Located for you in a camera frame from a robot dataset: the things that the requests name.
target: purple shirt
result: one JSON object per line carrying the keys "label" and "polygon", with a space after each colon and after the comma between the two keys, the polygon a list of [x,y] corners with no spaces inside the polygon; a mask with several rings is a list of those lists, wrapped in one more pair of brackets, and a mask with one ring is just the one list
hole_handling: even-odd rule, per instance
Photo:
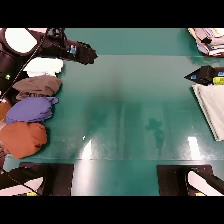
{"label": "purple shirt", "polygon": [[15,104],[6,114],[6,124],[16,121],[41,122],[50,117],[52,105],[58,103],[56,97],[28,97]]}

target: white towel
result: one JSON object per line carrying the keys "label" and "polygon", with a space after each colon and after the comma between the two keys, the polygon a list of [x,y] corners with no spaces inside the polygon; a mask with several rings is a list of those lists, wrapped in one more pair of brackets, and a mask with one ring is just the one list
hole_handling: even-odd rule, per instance
{"label": "white towel", "polygon": [[215,140],[224,140],[224,86],[196,84],[192,87]]}
{"label": "white towel", "polygon": [[34,58],[24,68],[29,77],[40,76],[40,75],[53,75],[61,72],[63,67],[63,61],[61,59],[54,58]]}

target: yellow label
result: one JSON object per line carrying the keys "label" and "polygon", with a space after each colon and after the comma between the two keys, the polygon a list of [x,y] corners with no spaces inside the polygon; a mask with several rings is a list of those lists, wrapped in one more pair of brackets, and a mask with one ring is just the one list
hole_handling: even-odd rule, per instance
{"label": "yellow label", "polygon": [[202,194],[201,192],[195,193],[196,196],[205,196],[204,194]]}
{"label": "yellow label", "polygon": [[26,194],[27,196],[37,196],[37,194],[35,192],[29,192]]}
{"label": "yellow label", "polygon": [[213,78],[213,83],[215,85],[224,85],[224,78],[223,77],[215,77],[215,78]]}

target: table surface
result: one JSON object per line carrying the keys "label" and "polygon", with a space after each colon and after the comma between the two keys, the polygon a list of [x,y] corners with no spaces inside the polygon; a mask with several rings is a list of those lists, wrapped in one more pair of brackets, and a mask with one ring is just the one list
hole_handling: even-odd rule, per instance
{"label": "table surface", "polygon": [[72,195],[158,195],[158,164],[211,164],[224,179],[224,142],[214,141],[184,79],[223,59],[201,56],[186,28],[66,33],[99,57],[65,62],[59,104],[44,122],[48,144],[20,161],[74,163]]}

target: cloth pile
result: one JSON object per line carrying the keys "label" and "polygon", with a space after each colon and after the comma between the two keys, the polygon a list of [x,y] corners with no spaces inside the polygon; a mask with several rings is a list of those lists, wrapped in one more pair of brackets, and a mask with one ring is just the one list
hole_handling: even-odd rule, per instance
{"label": "cloth pile", "polygon": [[224,140],[224,86],[196,84],[193,90],[215,140]]}
{"label": "cloth pile", "polygon": [[13,85],[19,91],[17,102],[6,114],[6,125],[0,130],[4,152],[20,159],[38,152],[47,143],[46,128],[39,122],[52,117],[52,106],[58,103],[54,95],[62,81],[56,77],[63,61],[35,58],[24,71],[30,78]]}
{"label": "cloth pile", "polygon": [[205,56],[224,57],[224,28],[188,28]]}

